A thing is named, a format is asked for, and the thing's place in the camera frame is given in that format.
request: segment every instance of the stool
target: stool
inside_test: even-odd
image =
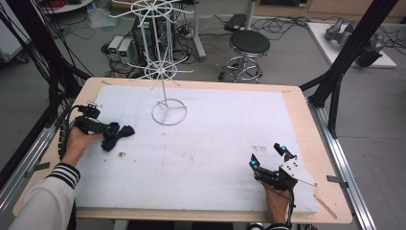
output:
[[[252,58],[266,56],[271,47],[268,38],[254,31],[237,31],[230,38],[230,47],[241,56],[227,61],[225,65],[227,74],[234,77],[234,82],[255,80],[258,83],[262,71]],[[224,80],[225,73],[221,72],[218,78]]]

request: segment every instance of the white board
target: white board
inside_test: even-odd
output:
[[[326,29],[330,28],[334,23],[316,23],[316,22],[307,22],[307,27],[316,39],[317,44],[320,49],[323,51],[323,54],[327,58],[328,62],[331,64],[338,57],[338,54],[341,52],[342,46],[337,43],[335,40],[328,41],[325,37]],[[341,25],[341,32],[343,32],[348,24],[343,23]],[[396,64],[388,57],[385,52],[379,52],[382,57],[376,60],[369,67],[371,68],[394,68]],[[358,64],[353,63],[352,67],[359,67]]]
[[[104,86],[100,121],[134,127],[110,152],[98,140],[79,161],[78,207],[266,211],[262,185],[248,164],[254,153],[274,171],[273,145],[301,156],[282,94],[167,88],[188,107],[186,120],[161,126],[151,110],[162,88]],[[310,186],[295,187],[296,213],[317,211]]]

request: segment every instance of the hand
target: hand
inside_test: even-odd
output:
[[[100,138],[101,134],[84,134],[77,127],[69,132],[66,152],[60,162],[75,167],[84,154],[84,151],[92,144],[93,140]]]
[[[263,185],[263,187],[271,223],[286,223],[285,214],[289,204],[289,191],[274,190],[267,185]]]

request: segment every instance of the gray floor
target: gray floor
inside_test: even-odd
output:
[[[61,16],[68,24],[81,21],[84,11]],[[210,24],[202,34],[226,33],[215,17],[201,19],[201,28]],[[95,75],[109,70],[101,46],[113,35],[125,35],[132,27],[131,20],[119,20],[114,29],[91,30],[89,19],[70,26],[75,34],[66,39],[70,48]],[[398,27],[388,26],[392,32]],[[400,27],[400,37],[406,27]],[[268,37],[278,35],[264,33]],[[218,81],[224,63],[236,54],[228,45],[229,36],[201,36],[207,58],[203,62],[180,65],[193,74],[178,75],[179,81]],[[406,224],[406,56],[395,49],[385,48],[396,63],[395,69],[350,68],[342,82],[337,119],[337,135],[352,172],[361,190],[377,229],[402,229]],[[290,29],[280,40],[271,42],[267,57],[258,59],[263,71],[262,84],[301,85],[322,75],[329,64],[304,28]],[[0,132],[0,167],[39,118],[47,104],[47,85],[32,63],[11,63],[0,69],[1,120],[6,131]],[[314,89],[304,92],[311,95]],[[10,210],[1,218],[0,229],[7,229],[12,220]],[[189,229],[187,222],[178,222],[177,229]],[[316,224],[319,229],[358,229],[356,220],[350,225]],[[79,229],[113,229],[110,219],[81,219]],[[236,229],[244,229],[239,224]]]

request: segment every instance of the black stool seat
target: black stool seat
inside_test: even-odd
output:
[[[266,36],[254,31],[237,31],[230,38],[230,45],[236,52],[266,54],[271,47]]]

